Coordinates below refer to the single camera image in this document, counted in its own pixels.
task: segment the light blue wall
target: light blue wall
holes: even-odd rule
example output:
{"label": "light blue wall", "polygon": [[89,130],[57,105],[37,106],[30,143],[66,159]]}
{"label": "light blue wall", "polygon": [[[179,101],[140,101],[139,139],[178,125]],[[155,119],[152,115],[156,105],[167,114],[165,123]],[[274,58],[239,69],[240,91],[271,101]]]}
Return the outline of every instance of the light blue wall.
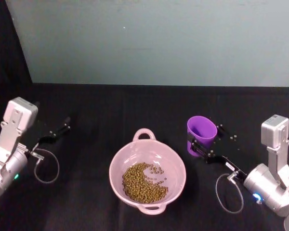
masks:
{"label": "light blue wall", "polygon": [[7,0],[34,82],[289,86],[289,0]]}

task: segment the purple cup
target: purple cup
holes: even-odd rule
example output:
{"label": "purple cup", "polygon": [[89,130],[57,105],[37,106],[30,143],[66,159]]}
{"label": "purple cup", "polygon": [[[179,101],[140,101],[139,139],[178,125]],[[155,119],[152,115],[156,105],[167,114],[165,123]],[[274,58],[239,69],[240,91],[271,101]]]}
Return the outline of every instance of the purple cup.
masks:
{"label": "purple cup", "polygon": [[[191,133],[197,141],[204,147],[210,148],[217,135],[216,125],[208,118],[203,116],[194,116],[187,122],[187,133]],[[191,142],[187,141],[187,150],[193,155],[199,157],[197,152],[191,150]]]}

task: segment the blue led light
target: blue led light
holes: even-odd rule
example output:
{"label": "blue led light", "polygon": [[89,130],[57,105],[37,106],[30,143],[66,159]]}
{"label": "blue led light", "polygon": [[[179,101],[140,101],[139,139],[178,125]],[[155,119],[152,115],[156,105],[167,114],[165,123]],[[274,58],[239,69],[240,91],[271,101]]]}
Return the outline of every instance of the blue led light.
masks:
{"label": "blue led light", "polygon": [[258,201],[261,201],[261,200],[262,200],[261,197],[260,197],[260,195],[257,194],[257,193],[254,193],[253,196],[254,196]]}

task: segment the pink bowl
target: pink bowl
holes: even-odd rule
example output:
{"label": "pink bowl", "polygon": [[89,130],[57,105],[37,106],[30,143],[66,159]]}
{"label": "pink bowl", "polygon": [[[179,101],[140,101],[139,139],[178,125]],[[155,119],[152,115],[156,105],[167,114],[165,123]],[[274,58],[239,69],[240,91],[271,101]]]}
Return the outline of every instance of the pink bowl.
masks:
{"label": "pink bowl", "polygon": [[[150,139],[139,139],[141,134],[148,134]],[[122,175],[130,166],[142,162],[160,166],[164,170],[162,175],[154,176],[156,181],[167,178],[162,184],[168,187],[167,195],[152,204],[140,204],[130,199],[123,191]],[[149,169],[144,172],[149,176]],[[166,206],[182,193],[186,182],[186,170],[182,159],[173,149],[157,141],[151,130],[142,128],[135,133],[133,141],[121,148],[112,159],[109,180],[114,193],[121,201],[145,214],[157,215],[164,212]]]}

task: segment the table surface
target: table surface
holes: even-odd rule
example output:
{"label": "table surface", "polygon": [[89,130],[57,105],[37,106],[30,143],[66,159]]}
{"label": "table surface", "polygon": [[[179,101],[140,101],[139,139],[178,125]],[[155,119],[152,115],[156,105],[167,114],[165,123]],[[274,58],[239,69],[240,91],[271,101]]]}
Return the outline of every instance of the table surface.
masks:
{"label": "table surface", "polygon": [[[222,123],[237,135],[244,153],[220,154],[252,170],[260,163],[267,164],[267,151],[260,140],[261,123],[273,114],[289,118],[289,88],[0,86],[0,121],[7,102],[17,96],[39,101],[38,119],[50,126],[72,115],[72,130],[48,147],[60,162],[60,176],[54,184],[44,185],[34,178],[35,160],[30,159],[0,197],[0,230],[283,230],[284,219],[257,205],[243,187],[244,209],[240,214],[231,215],[221,208],[215,182],[229,170],[206,165],[188,154],[186,122],[202,115]],[[147,216],[121,202],[109,183],[112,158],[140,128],[152,130],[157,140],[179,154],[186,167],[184,191],[158,216]],[[229,208],[238,209],[240,200],[233,186],[226,181],[221,184],[220,193]]]}

